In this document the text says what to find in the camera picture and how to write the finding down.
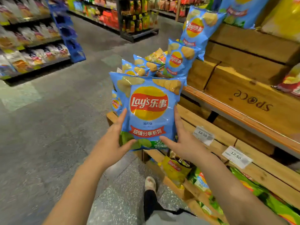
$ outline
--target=speckled floor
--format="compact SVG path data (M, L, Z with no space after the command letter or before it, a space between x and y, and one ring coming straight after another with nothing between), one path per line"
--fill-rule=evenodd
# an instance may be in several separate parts
M111 110L109 72L121 59L147 56L182 24L160 18L160 31L135 44L72 16L87 60L48 75L8 86L0 81L0 224L39 225L73 177L77 167L108 128ZM89 224L141 224L143 186L152 173L133 153L101 178ZM158 181L159 202L186 207Z

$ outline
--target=gray floor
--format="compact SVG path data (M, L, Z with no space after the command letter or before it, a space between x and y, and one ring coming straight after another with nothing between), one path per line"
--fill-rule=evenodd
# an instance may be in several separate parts
M59 200L77 167L106 132L111 110L109 72L121 59L147 56L182 24L160 18L159 35L131 44L118 35L72 17L87 60L10 87L0 81L1 225L41 224ZM128 153L101 178L88 224L141 224L146 176L155 177ZM160 185L160 203L185 207Z

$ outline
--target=leg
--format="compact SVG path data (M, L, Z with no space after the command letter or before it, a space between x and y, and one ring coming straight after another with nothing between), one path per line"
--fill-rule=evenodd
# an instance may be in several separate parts
M152 215L153 211L162 211L163 207L157 202L156 197L156 183L152 177L147 177L145 181L144 193L144 215L147 221Z

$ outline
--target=foot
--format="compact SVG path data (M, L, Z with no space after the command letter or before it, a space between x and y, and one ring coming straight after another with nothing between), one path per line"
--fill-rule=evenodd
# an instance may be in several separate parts
M156 192L156 183L154 178L152 177L147 177L145 180L145 191L147 190L153 190L154 192Z

